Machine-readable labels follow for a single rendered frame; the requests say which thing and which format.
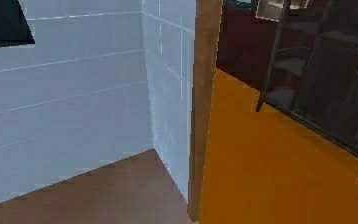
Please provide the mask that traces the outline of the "dark wooden shelf unit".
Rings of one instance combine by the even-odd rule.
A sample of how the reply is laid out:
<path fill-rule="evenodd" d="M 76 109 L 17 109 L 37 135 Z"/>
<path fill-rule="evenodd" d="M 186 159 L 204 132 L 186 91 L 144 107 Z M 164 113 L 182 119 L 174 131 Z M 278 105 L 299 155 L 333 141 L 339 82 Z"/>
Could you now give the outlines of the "dark wooden shelf unit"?
<path fill-rule="evenodd" d="M 259 0 L 276 32 L 268 104 L 358 158 L 358 0 Z"/>

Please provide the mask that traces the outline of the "black window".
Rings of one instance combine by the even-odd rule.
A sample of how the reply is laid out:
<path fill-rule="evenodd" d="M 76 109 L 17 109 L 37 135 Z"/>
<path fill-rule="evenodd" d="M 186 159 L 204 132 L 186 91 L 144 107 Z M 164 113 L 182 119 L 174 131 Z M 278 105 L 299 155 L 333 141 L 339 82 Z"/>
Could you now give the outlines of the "black window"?
<path fill-rule="evenodd" d="M 0 48 L 34 43 L 19 0 L 0 0 Z"/>

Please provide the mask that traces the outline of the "brown wooden door frame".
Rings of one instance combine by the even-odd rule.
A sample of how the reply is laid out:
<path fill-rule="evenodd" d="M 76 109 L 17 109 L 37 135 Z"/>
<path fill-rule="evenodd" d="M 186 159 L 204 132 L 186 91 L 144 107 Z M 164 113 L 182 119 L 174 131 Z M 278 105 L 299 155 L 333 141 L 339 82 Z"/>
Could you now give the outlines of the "brown wooden door frame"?
<path fill-rule="evenodd" d="M 223 0 L 196 0 L 187 213 L 200 217 Z"/>

